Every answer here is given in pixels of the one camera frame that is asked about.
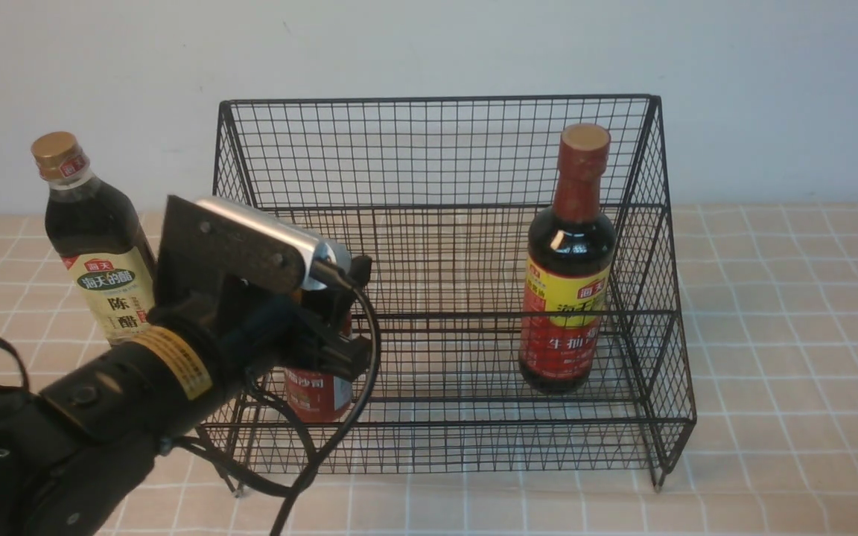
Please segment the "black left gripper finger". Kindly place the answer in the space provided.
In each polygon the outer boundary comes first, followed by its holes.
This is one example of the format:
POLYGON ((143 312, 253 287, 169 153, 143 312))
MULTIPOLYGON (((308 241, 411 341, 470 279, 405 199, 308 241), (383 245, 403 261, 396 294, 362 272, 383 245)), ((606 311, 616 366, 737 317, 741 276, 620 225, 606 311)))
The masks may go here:
POLYGON ((322 329, 313 329, 304 322, 297 325, 296 342, 290 347, 290 366, 347 381, 360 377, 367 370, 372 343, 364 336, 351 335, 355 293, 341 287, 302 290, 296 300, 306 312, 301 319, 316 319, 322 329))

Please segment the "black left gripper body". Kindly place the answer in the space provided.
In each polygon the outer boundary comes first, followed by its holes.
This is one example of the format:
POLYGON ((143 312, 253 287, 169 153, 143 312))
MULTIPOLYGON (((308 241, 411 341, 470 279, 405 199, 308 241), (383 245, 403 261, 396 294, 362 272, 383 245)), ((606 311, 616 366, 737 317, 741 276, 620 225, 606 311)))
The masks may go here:
POLYGON ((221 255, 238 248, 218 243, 223 225, 194 201, 166 202, 150 321, 200 344, 238 339, 226 352, 247 359, 292 320, 295 290, 276 294, 235 275, 221 255))

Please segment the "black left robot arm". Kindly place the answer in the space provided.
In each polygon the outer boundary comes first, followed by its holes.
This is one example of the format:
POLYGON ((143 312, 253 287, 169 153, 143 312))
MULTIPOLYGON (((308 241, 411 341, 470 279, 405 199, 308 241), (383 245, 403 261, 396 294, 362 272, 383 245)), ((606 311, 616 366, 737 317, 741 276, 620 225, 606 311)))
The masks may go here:
POLYGON ((182 448, 253 491, 296 500, 367 405, 381 364, 381 329, 365 292, 372 259, 313 231, 220 197, 170 196, 154 276, 150 327, 38 393, 0 386, 0 535, 93 535, 182 448), (366 381, 317 447, 279 397, 273 369, 366 381), (280 485, 188 435, 239 394, 296 421, 306 466, 280 485))

